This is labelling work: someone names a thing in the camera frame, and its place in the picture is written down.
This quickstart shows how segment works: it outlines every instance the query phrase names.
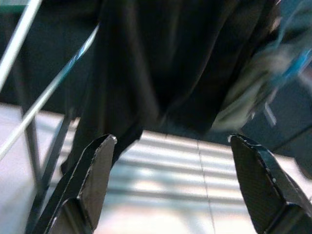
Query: tiled floor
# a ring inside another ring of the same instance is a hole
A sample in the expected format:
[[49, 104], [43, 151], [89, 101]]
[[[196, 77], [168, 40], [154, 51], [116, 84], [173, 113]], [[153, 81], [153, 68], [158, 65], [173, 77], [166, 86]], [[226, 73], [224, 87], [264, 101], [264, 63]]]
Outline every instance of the tiled floor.
[[[16, 107], [0, 105], [0, 144], [18, 124], [19, 116]], [[40, 113], [36, 118], [41, 164], [61, 118], [51, 113]], [[58, 166], [71, 148], [75, 125], [70, 129]], [[312, 196], [312, 183], [300, 174], [295, 162], [277, 158]], [[59, 178], [57, 168], [53, 182]], [[0, 233], [23, 233], [33, 187], [25, 140], [21, 137], [0, 162]], [[95, 231], [104, 233], [254, 234], [230, 148], [144, 132], [111, 171]]]

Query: white rod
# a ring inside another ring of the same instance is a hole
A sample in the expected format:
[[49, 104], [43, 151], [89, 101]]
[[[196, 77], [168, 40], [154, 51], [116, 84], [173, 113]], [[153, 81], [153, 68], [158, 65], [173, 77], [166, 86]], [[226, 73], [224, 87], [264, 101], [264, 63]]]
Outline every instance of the white rod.
[[25, 113], [20, 125], [14, 129], [9, 138], [1, 145], [0, 148], [0, 161], [5, 157], [6, 153], [12, 147], [12, 145], [17, 141], [20, 135], [23, 134], [27, 126], [34, 119], [35, 115], [40, 111], [40, 109], [45, 105], [49, 97], [56, 90], [59, 84], [64, 80], [66, 75], [72, 69], [74, 64], [79, 58], [89, 49], [98, 31], [98, 26], [94, 29], [92, 34], [83, 44], [83, 46], [77, 51], [77, 53], [71, 58], [71, 60], [63, 67], [63, 69], [57, 74], [57, 76], [52, 80], [52, 82], [46, 87], [39, 98], [34, 102], [30, 109]]
[[23, 11], [22, 16], [14, 30], [13, 35], [5, 49], [0, 61], [0, 92], [4, 86], [7, 76], [19, 54], [27, 33], [32, 25], [42, 0], [30, 0]]

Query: black cloth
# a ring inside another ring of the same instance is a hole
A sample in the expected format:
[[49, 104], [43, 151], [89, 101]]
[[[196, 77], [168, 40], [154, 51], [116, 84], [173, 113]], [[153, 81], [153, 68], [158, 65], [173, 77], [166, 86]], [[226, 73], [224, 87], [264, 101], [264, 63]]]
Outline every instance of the black cloth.
[[206, 133], [277, 16], [272, 0], [104, 1], [68, 167], [104, 133], [118, 139], [113, 161], [167, 121]]

